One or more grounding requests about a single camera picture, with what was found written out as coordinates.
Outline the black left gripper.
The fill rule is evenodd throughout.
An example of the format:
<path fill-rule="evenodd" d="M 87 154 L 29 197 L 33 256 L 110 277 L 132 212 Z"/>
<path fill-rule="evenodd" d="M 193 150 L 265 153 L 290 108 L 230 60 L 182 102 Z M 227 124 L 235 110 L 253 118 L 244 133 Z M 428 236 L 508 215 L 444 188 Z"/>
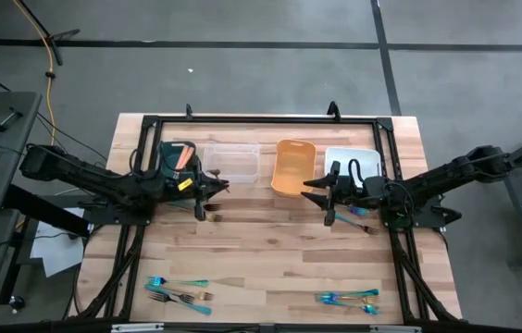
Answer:
<path fill-rule="evenodd" d="M 198 221 L 205 221 L 205 209 L 203 208 L 205 197 L 213 197 L 229 187 L 230 183 L 224 179 L 203 179 L 201 163 L 197 163 L 196 171 L 194 173 L 182 174 L 179 180 L 172 180 L 170 182 L 170 189 L 172 193 L 171 202 L 189 202 L 194 204 L 193 214 Z M 178 190 L 178 185 L 186 179 L 192 179 L 193 184 L 184 191 Z"/>

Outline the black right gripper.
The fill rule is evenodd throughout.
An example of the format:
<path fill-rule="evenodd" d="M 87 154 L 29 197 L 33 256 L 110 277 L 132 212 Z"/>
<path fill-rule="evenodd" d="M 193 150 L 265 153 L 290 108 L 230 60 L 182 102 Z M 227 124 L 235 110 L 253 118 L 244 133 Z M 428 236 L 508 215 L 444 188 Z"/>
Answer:
<path fill-rule="evenodd" d="M 326 189 L 328 187 L 328 196 L 302 192 L 306 199 L 316 204 L 320 209 L 326 209 L 327 214 L 324 219 L 326 226 L 332 226 L 335 222 L 336 205 L 356 206 L 366 209 L 377 209 L 381 205 L 384 196 L 384 178 L 376 176 L 363 179 L 361 187 L 358 188 L 352 176 L 353 167 L 356 167 L 358 177 L 361 179 L 358 161 L 351 160 L 348 166 L 348 176 L 341 176 L 340 163 L 334 162 L 327 176 L 304 182 L 305 186 L 312 188 Z"/>

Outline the clear plastic bin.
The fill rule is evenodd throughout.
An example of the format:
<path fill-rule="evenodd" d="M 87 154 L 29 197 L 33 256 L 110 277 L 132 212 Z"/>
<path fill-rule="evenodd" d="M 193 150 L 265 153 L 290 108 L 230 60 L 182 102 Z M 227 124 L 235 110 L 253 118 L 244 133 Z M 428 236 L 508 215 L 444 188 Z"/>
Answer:
<path fill-rule="evenodd" d="M 221 179 L 230 183 L 253 183 L 259 175 L 258 143 L 207 142 L 203 146 L 203 170 L 218 170 Z"/>

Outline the orange plastic bin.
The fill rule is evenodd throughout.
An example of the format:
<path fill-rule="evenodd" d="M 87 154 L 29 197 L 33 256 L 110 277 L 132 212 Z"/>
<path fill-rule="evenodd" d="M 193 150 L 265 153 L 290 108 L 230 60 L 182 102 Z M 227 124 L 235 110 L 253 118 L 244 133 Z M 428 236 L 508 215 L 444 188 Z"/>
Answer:
<path fill-rule="evenodd" d="M 271 187 L 283 195 L 299 196 L 310 192 L 305 182 L 315 176 L 317 159 L 316 146 L 307 141 L 284 139 L 276 145 Z"/>

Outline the white plastic bin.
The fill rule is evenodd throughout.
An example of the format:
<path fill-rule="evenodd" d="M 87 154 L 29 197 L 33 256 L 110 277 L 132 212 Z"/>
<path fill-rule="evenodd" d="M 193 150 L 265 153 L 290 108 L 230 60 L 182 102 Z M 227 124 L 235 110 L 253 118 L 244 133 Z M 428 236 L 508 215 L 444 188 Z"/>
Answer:
<path fill-rule="evenodd" d="M 358 177 L 356 167 L 353 167 L 352 176 L 355 185 L 360 188 L 362 180 L 370 177 L 381 176 L 381 160 L 379 152 L 368 149 L 348 147 L 328 147 L 325 151 L 324 173 L 329 174 L 334 162 L 340 163 L 340 175 L 348 176 L 348 166 L 351 160 L 357 160 L 360 166 Z"/>

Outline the dark teal plastic bin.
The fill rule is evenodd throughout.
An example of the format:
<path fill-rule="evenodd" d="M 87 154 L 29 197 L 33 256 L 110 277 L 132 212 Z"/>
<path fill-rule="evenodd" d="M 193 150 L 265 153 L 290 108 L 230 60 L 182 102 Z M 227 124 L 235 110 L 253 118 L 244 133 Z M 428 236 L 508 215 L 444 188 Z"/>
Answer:
<path fill-rule="evenodd" d="M 196 171 L 195 150 L 187 166 L 181 170 L 175 170 L 183 145 L 195 148 L 193 142 L 161 142 L 158 146 L 161 173 L 169 179 L 179 180 L 182 174 L 194 173 Z"/>

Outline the white paper sheets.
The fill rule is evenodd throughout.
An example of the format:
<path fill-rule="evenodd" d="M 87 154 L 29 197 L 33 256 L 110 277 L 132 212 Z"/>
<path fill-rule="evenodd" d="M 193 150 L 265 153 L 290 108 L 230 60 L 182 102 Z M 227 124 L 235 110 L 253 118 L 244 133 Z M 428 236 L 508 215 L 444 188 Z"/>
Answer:
<path fill-rule="evenodd" d="M 83 254 L 82 238 L 72 239 L 62 229 L 55 228 L 43 221 L 38 223 L 30 258 L 41 260 L 47 278 L 80 264 Z"/>

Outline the black support beam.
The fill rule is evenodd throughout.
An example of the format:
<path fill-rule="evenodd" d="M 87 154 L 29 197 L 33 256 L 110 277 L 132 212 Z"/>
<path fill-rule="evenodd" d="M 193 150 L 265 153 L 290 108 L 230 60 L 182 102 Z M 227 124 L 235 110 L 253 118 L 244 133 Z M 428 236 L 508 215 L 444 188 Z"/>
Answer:
<path fill-rule="evenodd" d="M 43 221 L 79 237 L 89 237 L 89 222 L 67 210 L 32 194 L 16 185 L 9 185 L 3 206 L 16 209 L 23 215 Z"/>

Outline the black tripod stand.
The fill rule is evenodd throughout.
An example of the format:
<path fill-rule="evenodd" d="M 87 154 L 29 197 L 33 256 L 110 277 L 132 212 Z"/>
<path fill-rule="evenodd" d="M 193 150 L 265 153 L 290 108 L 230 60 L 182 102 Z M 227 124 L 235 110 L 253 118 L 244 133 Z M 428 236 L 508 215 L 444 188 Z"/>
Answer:
<path fill-rule="evenodd" d="M 37 18 L 32 12 L 29 6 L 23 0 L 11 0 L 12 3 L 17 7 L 19 12 L 25 17 L 25 19 L 32 25 L 33 29 L 39 36 L 39 40 L 42 46 L 45 47 L 48 59 L 49 67 L 53 68 L 54 64 L 58 66 L 63 65 L 63 57 L 57 46 L 57 42 L 69 39 L 81 32 L 80 29 L 73 29 L 69 31 L 63 31 L 60 33 L 52 34 L 43 25 L 43 23 Z"/>

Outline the black caster wheel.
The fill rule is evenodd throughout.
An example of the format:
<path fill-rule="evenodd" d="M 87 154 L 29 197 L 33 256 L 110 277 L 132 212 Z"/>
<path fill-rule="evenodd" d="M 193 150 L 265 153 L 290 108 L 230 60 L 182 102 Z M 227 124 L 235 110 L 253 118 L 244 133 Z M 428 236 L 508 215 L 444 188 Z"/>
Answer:
<path fill-rule="evenodd" d="M 11 313 L 13 315 L 17 314 L 20 310 L 25 308 L 24 299 L 17 295 L 11 295 L 7 304 L 10 306 Z"/>

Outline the black aluminium table frame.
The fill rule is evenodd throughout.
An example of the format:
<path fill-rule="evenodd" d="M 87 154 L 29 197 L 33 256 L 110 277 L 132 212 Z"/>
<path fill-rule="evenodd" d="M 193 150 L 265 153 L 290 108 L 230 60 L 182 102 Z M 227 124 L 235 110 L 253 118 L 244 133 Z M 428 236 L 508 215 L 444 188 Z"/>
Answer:
<path fill-rule="evenodd" d="M 276 324 L 399 324 L 403 320 L 390 237 L 385 229 L 366 234 L 342 221 L 330 227 L 324 213 L 301 196 L 271 188 L 280 140 L 313 143 L 320 152 L 331 146 L 373 148 L 381 145 L 388 173 L 411 178 L 428 168 L 414 117 L 393 117 L 391 129 L 370 125 L 365 117 L 335 122 L 304 117 L 293 123 L 284 116 L 220 115 L 215 123 L 166 124 L 167 141 L 197 144 L 258 143 L 260 169 L 255 182 L 235 183 L 215 197 L 223 220 L 199 222 L 187 212 L 168 206 L 155 210 L 146 228 L 137 277 L 123 277 L 118 293 L 131 290 L 133 321 Z M 161 288 L 207 291 L 212 301 L 204 315 L 174 302 L 148 297 L 145 279 L 207 279 L 208 287 L 164 284 Z M 321 291 L 379 290 L 380 314 L 366 314 L 315 301 Z"/>

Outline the silver metal bracket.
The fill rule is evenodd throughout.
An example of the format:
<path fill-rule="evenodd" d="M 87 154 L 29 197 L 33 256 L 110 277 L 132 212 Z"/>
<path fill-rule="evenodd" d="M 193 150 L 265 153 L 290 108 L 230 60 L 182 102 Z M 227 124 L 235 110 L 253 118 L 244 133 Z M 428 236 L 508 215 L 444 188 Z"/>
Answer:
<path fill-rule="evenodd" d="M 159 333 L 164 330 L 163 323 L 126 323 L 113 325 L 110 333 Z"/>
<path fill-rule="evenodd" d="M 369 333 L 422 333 L 422 328 L 394 325 L 373 325 L 369 327 Z"/>

